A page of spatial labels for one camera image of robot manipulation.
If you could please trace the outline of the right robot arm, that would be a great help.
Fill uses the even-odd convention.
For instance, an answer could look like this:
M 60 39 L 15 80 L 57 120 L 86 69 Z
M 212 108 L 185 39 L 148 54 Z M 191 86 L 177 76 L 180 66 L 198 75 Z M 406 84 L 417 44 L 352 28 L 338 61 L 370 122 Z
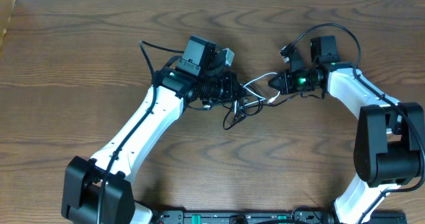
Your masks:
M 306 68 L 293 43 L 280 54 L 290 68 L 268 82 L 280 94 L 318 88 L 338 99 L 358 120 L 353 162 L 356 174 L 333 203 L 335 223 L 366 223 L 390 193 L 424 184 L 424 110 L 401 102 L 369 82 L 351 62 L 341 60 L 333 36 L 310 40 L 313 66 Z

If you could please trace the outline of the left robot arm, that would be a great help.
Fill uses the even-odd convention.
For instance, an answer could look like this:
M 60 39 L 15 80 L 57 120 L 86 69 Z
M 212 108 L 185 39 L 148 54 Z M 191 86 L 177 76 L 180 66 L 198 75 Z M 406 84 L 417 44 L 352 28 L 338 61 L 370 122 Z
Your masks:
M 132 191 L 142 163 L 190 103 L 210 110 L 246 96 L 233 60 L 229 48 L 191 36 L 163 68 L 149 65 L 151 87 L 132 117 L 90 159 L 76 156 L 66 167 L 61 215 L 73 223 L 150 223 L 153 211 Z

